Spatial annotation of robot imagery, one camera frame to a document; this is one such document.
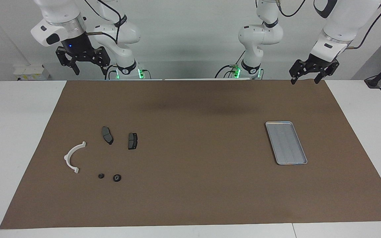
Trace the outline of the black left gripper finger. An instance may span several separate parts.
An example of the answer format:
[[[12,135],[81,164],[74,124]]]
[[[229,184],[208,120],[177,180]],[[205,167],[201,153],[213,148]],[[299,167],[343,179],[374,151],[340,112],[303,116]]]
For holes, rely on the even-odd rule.
[[[324,77],[333,75],[336,69],[339,67],[339,65],[340,63],[332,63],[325,69],[322,68],[315,78],[315,83],[319,83]]]
[[[289,69],[292,85],[295,85],[297,80],[307,74],[306,62],[300,59],[296,60],[292,67]]]

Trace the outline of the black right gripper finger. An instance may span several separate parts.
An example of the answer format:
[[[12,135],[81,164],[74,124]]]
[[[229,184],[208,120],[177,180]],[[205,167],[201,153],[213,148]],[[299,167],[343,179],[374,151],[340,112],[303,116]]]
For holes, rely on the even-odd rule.
[[[62,66],[66,66],[66,67],[71,68],[76,75],[80,74],[80,70],[76,64],[76,61],[77,61],[76,55],[73,54],[72,58],[68,59],[67,55],[68,56],[70,56],[70,55],[68,54],[67,50],[62,46],[57,47],[56,55],[57,55],[57,58],[59,59],[59,62]]]
[[[93,63],[100,67],[104,76],[107,75],[107,69],[110,65],[110,56],[103,46],[93,50]]]

